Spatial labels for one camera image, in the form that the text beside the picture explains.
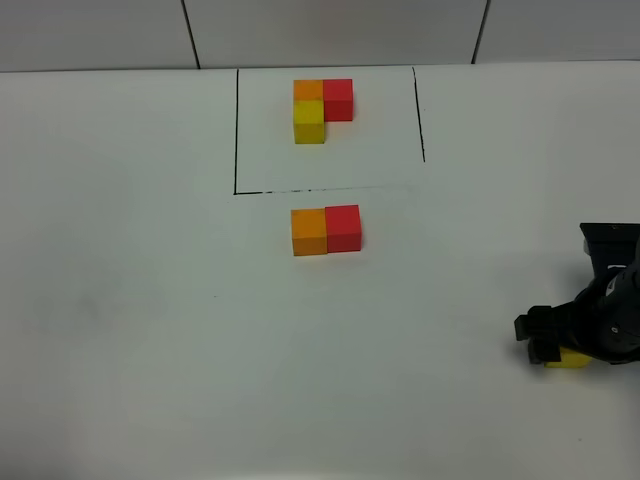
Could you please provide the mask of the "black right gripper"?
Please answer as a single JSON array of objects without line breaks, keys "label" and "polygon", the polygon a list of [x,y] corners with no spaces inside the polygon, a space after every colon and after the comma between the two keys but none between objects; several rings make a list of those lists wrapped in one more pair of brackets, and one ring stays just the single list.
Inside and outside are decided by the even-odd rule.
[{"label": "black right gripper", "polygon": [[514,321],[517,341],[528,341],[532,365],[564,365],[565,352],[611,365],[639,360],[639,262],[612,268],[573,301],[533,306]]}]

